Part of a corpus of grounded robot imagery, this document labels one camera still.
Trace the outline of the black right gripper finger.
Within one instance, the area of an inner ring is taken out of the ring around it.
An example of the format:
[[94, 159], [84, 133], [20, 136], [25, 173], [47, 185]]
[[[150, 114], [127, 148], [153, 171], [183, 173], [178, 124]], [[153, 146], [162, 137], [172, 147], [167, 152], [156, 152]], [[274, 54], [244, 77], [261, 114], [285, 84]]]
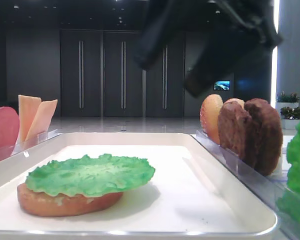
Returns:
[[248, 16], [250, 27], [234, 23], [229, 17], [217, 21], [193, 69], [186, 76], [184, 88], [194, 97], [215, 82], [244, 66], [270, 55], [282, 38], [269, 14]]
[[189, 0], [149, 0], [143, 29], [136, 42], [134, 59], [149, 70], [159, 54], [186, 21]]

